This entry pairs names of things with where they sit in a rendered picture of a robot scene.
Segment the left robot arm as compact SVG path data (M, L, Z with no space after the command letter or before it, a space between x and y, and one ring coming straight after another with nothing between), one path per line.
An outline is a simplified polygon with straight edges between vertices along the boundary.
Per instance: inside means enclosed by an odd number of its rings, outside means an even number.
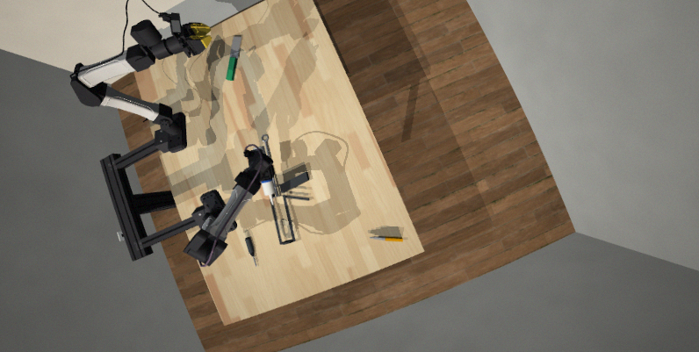
M158 17L170 23L171 34L179 41L178 34L181 32L179 13L163 12ZM128 47L121 56L117 54L115 56L118 57L113 56L88 66L84 66L81 62L77 63L74 73L77 71L79 73L72 77L70 85L82 104L91 107L100 104L111 106L153 120L154 124L160 125L162 131L167 132L169 150L182 147L184 135L181 112L172 114L172 108L165 104L150 103L128 96L104 83L105 80L118 75L147 69L155 64L155 58L160 60L173 55L166 39L162 40L162 35L149 19L133 25L130 35L138 44Z

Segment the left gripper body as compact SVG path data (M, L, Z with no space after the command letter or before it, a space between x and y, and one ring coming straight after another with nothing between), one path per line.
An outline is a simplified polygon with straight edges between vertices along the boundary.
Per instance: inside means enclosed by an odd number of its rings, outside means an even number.
M195 32L191 29L191 24L201 23L190 22L189 24L184 24L183 28L181 26L181 32L178 34L179 41L177 41L173 36L168 37L166 39L168 48L171 51L171 53L179 54L185 52L188 58L191 58L191 55L194 56L197 54L201 54L205 50L205 46L202 43L201 39L192 39L190 37L196 35Z

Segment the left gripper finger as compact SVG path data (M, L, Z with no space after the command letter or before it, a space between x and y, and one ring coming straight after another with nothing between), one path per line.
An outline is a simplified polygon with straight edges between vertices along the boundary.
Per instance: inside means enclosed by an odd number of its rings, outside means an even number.
M210 42L211 42L211 40L212 40L212 37L211 37L210 35L193 35L193 36L190 36L190 37L191 37L192 39L194 39L194 38L196 38L196 39L201 39L201 41L202 41L202 43L204 44L205 48L208 47L208 45L210 44Z
M207 35L211 31L211 28L208 25L202 23L191 24L191 29L195 32L196 35Z

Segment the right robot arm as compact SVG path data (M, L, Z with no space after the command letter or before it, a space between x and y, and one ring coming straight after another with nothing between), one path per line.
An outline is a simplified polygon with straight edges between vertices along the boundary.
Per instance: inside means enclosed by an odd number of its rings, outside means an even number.
M200 200L207 210L206 215L202 218L204 221L202 225L203 229L201 228L198 231L198 234L195 234L192 237L192 240L190 240L184 249L184 253L187 253L187 255L190 255L206 264L206 261L210 257L210 253L213 249L213 243L216 238L218 239L215 245L216 248L214 249L211 257L212 260L207 264L207 266L211 266L212 263L224 252L228 245L224 242L227 238L227 234L235 230L234 220L238 216L243 206L259 191L262 185L259 180L273 163L273 160L268 155L264 154L261 148L260 152L263 156L261 168L261 157L258 149L243 152L244 156L248 157L249 159L249 170L246 172L240 172L235 178L237 184L235 187L233 187L230 199L225 207L220 202L215 192L201 197ZM261 170L260 173L248 189L249 184L256 176L259 168Z

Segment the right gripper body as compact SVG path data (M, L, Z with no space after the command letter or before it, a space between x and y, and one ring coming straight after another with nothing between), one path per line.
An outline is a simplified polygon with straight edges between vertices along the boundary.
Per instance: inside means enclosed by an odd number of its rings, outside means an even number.
M244 169L245 172L248 170L249 170L249 168ZM271 164L271 166L263 174L262 181L261 180L260 181L263 182L263 181L270 180L270 179L272 179L272 177L274 177L274 175L275 175L274 168L273 168L273 165Z

